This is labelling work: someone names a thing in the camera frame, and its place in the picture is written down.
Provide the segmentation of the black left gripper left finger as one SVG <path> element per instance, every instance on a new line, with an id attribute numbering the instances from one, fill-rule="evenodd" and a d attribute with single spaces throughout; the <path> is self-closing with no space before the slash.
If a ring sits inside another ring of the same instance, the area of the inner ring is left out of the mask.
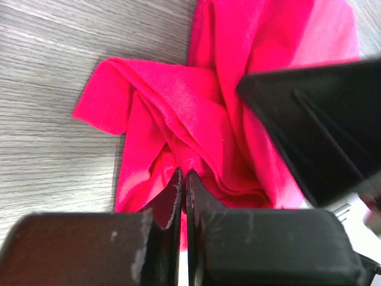
<path id="1" fill-rule="evenodd" d="M 2 285 L 177 285 L 182 173 L 136 213 L 32 213 L 1 248 Z"/>

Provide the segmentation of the pink t shirt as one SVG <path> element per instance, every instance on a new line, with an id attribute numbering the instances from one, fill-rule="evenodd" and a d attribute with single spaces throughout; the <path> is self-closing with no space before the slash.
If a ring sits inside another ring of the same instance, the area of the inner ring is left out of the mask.
<path id="1" fill-rule="evenodd" d="M 249 73 L 360 57 L 346 1 L 199 1 L 186 66 L 123 58 L 95 69 L 73 112 L 126 135 L 117 212 L 135 212 L 175 169 L 230 207 L 298 208 L 304 196 L 236 93 Z"/>

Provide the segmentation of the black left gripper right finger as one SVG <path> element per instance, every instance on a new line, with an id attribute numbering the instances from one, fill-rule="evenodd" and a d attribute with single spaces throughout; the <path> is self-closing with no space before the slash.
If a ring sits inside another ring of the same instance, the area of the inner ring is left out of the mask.
<path id="1" fill-rule="evenodd" d="M 235 209 L 186 177 L 190 285 L 360 285 L 362 264 L 323 209 Z"/>

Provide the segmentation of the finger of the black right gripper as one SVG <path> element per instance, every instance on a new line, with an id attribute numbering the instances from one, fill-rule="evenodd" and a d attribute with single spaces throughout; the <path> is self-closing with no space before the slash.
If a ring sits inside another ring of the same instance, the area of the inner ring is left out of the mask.
<path id="1" fill-rule="evenodd" d="M 378 58 L 250 74 L 236 90 L 313 206 L 380 195 Z"/>

